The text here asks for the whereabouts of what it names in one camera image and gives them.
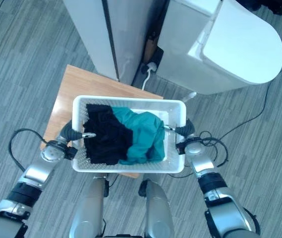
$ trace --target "white plastic basket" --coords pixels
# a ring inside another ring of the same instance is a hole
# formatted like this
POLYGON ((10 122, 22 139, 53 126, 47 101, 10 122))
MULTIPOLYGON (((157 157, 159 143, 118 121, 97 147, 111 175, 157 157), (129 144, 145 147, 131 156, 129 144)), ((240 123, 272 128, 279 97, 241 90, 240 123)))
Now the white plastic basket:
MULTIPOLYGON (((86 104, 102 104, 112 107, 128 107, 136 113, 151 112, 169 126, 185 126, 186 106, 177 100, 156 100, 139 98, 78 96, 73 101, 72 128, 83 132, 83 124, 88 120, 86 104)), ((179 155, 175 148, 175 140, 182 136, 166 131, 164 139, 165 158, 158 163, 147 162, 135 165, 91 164, 86 158, 86 148, 83 139, 73 141, 78 149, 72 160, 72 167, 78 172, 88 173, 179 173, 184 169, 184 155, 179 155)))

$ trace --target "wooden board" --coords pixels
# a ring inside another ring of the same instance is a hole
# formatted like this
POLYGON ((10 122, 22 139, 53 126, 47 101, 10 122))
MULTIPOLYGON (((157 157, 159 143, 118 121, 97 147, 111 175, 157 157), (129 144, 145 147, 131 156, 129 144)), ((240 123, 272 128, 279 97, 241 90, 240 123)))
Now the wooden board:
POLYGON ((67 65, 44 134, 47 141, 55 139, 61 128, 72 118, 72 102, 79 95, 162 99, 161 96, 67 65))

